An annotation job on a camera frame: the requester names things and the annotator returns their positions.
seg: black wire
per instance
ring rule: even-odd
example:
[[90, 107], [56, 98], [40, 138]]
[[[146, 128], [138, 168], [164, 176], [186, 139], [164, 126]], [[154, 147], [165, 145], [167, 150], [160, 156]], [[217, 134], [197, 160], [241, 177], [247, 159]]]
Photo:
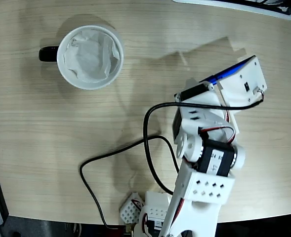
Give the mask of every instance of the black wire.
[[[160, 135], [153, 135], [153, 136], [149, 136], [149, 137], [147, 137], [147, 142], [148, 142], [149, 140], [152, 140], [152, 139], [162, 139], [163, 141], [165, 141], [165, 142], [167, 143], [168, 148], [169, 148], [170, 153], [171, 153], [171, 156], [172, 156], [172, 159], [173, 159], [173, 163], [174, 163], [174, 165], [175, 165], [175, 169], [176, 169], [177, 172], [179, 172], [179, 168], [178, 168], [178, 165], [177, 165], [176, 157], [175, 157], [175, 154], [174, 154], [173, 148], [172, 148], [170, 142], [168, 141], [168, 139], [165, 138], [165, 137], [163, 137], [163, 136], [160, 136]], [[91, 163], [91, 162], [93, 162], [93, 161], [96, 161], [96, 160], [99, 160], [99, 159], [103, 159], [103, 158], [106, 158], [106, 157], [110, 157], [110, 156], [114, 156], [114, 155], [119, 154], [119, 153], [121, 153], [121, 152], [125, 152], [125, 151], [127, 151], [127, 150], [129, 150], [129, 149], [131, 149], [131, 148], [133, 148], [133, 147], [135, 147], [135, 146], [137, 146], [137, 145], [140, 145], [140, 144], [143, 143], [143, 142], [144, 142], [144, 139], [141, 139], [141, 140], [139, 140], [139, 141], [137, 141], [137, 142], [134, 142], [134, 143], [132, 143], [132, 144], [126, 146], [126, 147], [123, 147], [123, 148], [121, 148], [121, 149], [119, 149], [119, 150], [116, 150], [116, 151], [114, 151], [114, 152], [110, 152], [110, 153], [107, 153], [107, 154], [104, 154], [104, 155], [101, 155], [101, 156], [97, 156], [97, 157], [94, 157], [94, 158], [90, 158], [90, 159], [84, 161], [84, 162], [80, 165], [80, 175], [81, 175], [82, 181], [83, 181], [83, 183], [85, 184], [86, 188], [88, 189], [90, 195], [92, 196], [92, 198], [94, 199], [94, 201], [95, 201], [95, 203], [96, 203], [96, 205], [97, 205], [97, 208], [98, 208], [98, 211], [99, 211], [99, 214], [100, 214], [100, 218], [101, 218], [103, 224], [104, 224], [108, 229], [112, 229], [112, 230], [113, 230], [113, 229], [117, 229], [117, 228], [111, 228], [111, 227], [109, 227], [109, 226], [107, 225], [107, 223], [106, 223], [106, 221], [105, 221], [104, 214], [103, 214], [102, 209], [101, 209], [101, 206], [100, 206], [100, 204], [99, 204], [99, 202], [98, 202], [98, 200], [97, 200], [97, 197], [95, 196], [95, 194], [94, 194], [93, 191], [91, 190], [90, 186], [88, 185], [87, 181], [85, 180], [85, 177], [84, 177], [84, 174], [83, 174], [83, 168], [84, 168], [85, 165], [87, 165], [87, 164], [89, 164], [89, 163]]]
[[259, 2], [258, 4], [264, 4], [264, 3], [266, 3], [268, 0], [264, 0], [264, 1], [261, 1], [261, 2]]
[[183, 103], [183, 102], [167, 102], [167, 103], [161, 103], [154, 105], [151, 107], [144, 116], [144, 122], [143, 122], [143, 139], [144, 139], [144, 150], [145, 150], [145, 156], [147, 163], [149, 165], [150, 171], [153, 175], [153, 178], [157, 182], [157, 184], [168, 194], [173, 195], [173, 191], [169, 190], [159, 179], [157, 176], [153, 163], [152, 158], [150, 154], [150, 147], [149, 147], [149, 139], [148, 139], [148, 124], [149, 124], [149, 118], [152, 112], [154, 112], [157, 109], [164, 108], [164, 107], [190, 107], [190, 108], [200, 108], [200, 109], [216, 109], [216, 110], [247, 110], [250, 108], [253, 108], [260, 103], [264, 101], [264, 98], [262, 97], [261, 100], [254, 102], [251, 105], [247, 106], [241, 106], [241, 107], [230, 107], [230, 106], [218, 106], [218, 105], [206, 105], [206, 104], [191, 104], [191, 103]]

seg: white mug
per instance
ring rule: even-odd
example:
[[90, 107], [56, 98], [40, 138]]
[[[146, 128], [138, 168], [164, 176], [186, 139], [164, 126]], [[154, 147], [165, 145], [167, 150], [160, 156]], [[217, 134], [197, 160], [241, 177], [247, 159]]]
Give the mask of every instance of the white mug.
[[[65, 66], [64, 62], [64, 53], [69, 45], [71, 39], [80, 33], [82, 30], [98, 30], [109, 35], [117, 45], [119, 51], [119, 65], [114, 69], [113, 72], [110, 72], [109, 76], [98, 82], [86, 82], [77, 78], [76, 74], [69, 70]], [[47, 46], [41, 48], [39, 51], [39, 59], [43, 62], [57, 62], [58, 69], [63, 76], [63, 78], [71, 85], [84, 89], [84, 90], [96, 90], [103, 88], [110, 83], [112, 83], [119, 75], [123, 64], [124, 64], [124, 44], [119, 35], [119, 33], [112, 27], [107, 25], [89, 25], [78, 27], [71, 32], [69, 32], [61, 41], [59, 46]]]

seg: light wood tabletop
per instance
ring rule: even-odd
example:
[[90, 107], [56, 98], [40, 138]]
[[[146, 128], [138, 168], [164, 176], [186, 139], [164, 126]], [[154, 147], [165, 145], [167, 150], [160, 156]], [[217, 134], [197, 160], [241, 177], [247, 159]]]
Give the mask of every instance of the light wood tabletop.
[[[125, 43], [125, 63], [110, 86], [69, 85], [38, 51], [72, 29], [104, 23]], [[188, 62], [184, 66], [178, 52]], [[101, 223], [79, 176], [84, 160], [142, 137], [154, 104], [173, 101], [189, 78], [202, 80], [256, 55], [265, 102], [237, 115], [247, 152], [219, 221], [291, 213], [291, 21], [171, 0], [0, 0], [0, 183], [13, 216]], [[153, 114], [150, 133], [170, 141], [175, 108]], [[163, 142], [150, 142], [162, 181], [176, 179]], [[84, 168], [108, 224], [132, 191], [159, 191], [138, 146]]]

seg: perforated white part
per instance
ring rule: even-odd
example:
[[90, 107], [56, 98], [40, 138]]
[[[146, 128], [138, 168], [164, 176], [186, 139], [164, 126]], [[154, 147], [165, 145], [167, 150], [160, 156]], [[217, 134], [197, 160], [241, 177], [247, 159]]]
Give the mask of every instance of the perforated white part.
[[227, 202], [235, 182], [231, 173], [228, 177], [200, 173], [184, 162], [178, 176], [181, 176], [177, 182], [181, 182], [185, 199], [215, 204]]
[[131, 201], [132, 199], [138, 200], [140, 202], [140, 204], [137, 203], [140, 209], [142, 209], [142, 206], [144, 205], [144, 202], [138, 193], [132, 193], [130, 195], [130, 197], [126, 200], [120, 209], [120, 217], [126, 224], [139, 222], [141, 211], [134, 205], [134, 203]]

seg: white casing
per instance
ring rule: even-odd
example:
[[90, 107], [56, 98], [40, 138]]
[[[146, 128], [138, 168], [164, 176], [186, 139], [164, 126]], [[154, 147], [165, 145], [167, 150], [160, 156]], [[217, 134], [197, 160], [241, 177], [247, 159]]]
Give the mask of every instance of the white casing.
[[120, 209], [120, 217], [125, 224], [133, 224], [139, 222], [140, 210], [135, 207], [132, 199], [138, 200], [142, 205], [144, 202], [138, 193], [132, 193]]
[[268, 15], [268, 16], [274, 16], [274, 17], [285, 19], [285, 20], [291, 20], [291, 15], [285, 15], [285, 14], [281, 14], [281, 13], [266, 10], [266, 9], [245, 6], [245, 5], [240, 5], [240, 4], [230, 3], [230, 2], [222, 2], [222, 1], [216, 1], [216, 0], [173, 0], [173, 1], [180, 2], [180, 3], [219, 6], [219, 7], [224, 7], [224, 8], [231, 8], [231, 9], [236, 9], [236, 10], [264, 14], [264, 15]]
[[[249, 91], [246, 91], [244, 84], [248, 83]], [[223, 101], [226, 106], [247, 106], [259, 100], [261, 93], [258, 90], [266, 91], [267, 85], [264, 74], [260, 67], [257, 57], [252, 57], [243, 67], [234, 74], [222, 78], [216, 82]], [[239, 128], [234, 114], [237, 110], [230, 110], [230, 122], [234, 125], [236, 134], [239, 134]]]
[[[245, 89], [246, 82], [249, 84], [249, 91]], [[213, 85], [209, 82], [203, 84], [208, 91], [182, 102], [221, 105]], [[217, 85], [227, 106], [252, 104], [261, 96], [259, 91], [267, 89], [256, 57], [251, 58], [233, 75], [220, 80]], [[175, 100], [180, 100], [179, 94], [176, 94]], [[193, 237], [214, 237], [221, 205], [227, 202], [235, 183], [231, 172], [228, 177], [216, 175], [219, 168], [217, 164], [221, 164], [223, 158], [222, 151], [213, 149], [206, 173], [198, 172], [192, 164], [199, 160], [203, 152], [198, 128], [231, 126], [225, 120], [225, 114], [220, 110], [185, 107], [180, 107], [179, 111], [181, 117], [175, 118], [181, 118], [181, 123], [174, 142], [177, 144], [177, 157], [186, 159], [182, 160], [170, 203], [167, 194], [147, 192], [146, 205], [140, 213], [139, 224], [134, 228], [135, 237], [150, 236], [146, 226], [146, 233], [142, 231], [145, 213], [148, 220], [155, 220], [158, 225], [164, 221], [159, 237], [179, 237], [187, 230], [191, 230]], [[233, 119], [234, 114], [231, 114], [230, 121]], [[228, 136], [222, 130], [208, 131], [209, 138], [221, 141], [224, 135]], [[232, 147], [235, 155], [231, 169], [241, 169], [245, 161], [245, 150], [236, 141], [232, 142]]]
[[139, 224], [134, 227], [134, 236], [136, 237], [147, 237], [143, 233], [141, 225], [143, 221], [143, 216], [145, 213], [148, 216], [148, 220], [155, 221], [155, 228], [160, 230], [162, 228], [162, 222], [164, 221], [167, 213], [167, 209], [170, 203], [171, 196], [164, 193], [156, 193], [152, 191], [147, 191], [145, 194], [145, 206], [142, 208], [139, 218]]
[[[220, 207], [227, 202], [234, 182], [232, 174], [223, 177], [200, 173], [183, 160], [160, 237], [178, 236], [186, 230], [193, 236], [214, 236]], [[172, 224], [181, 198], [184, 203]]]

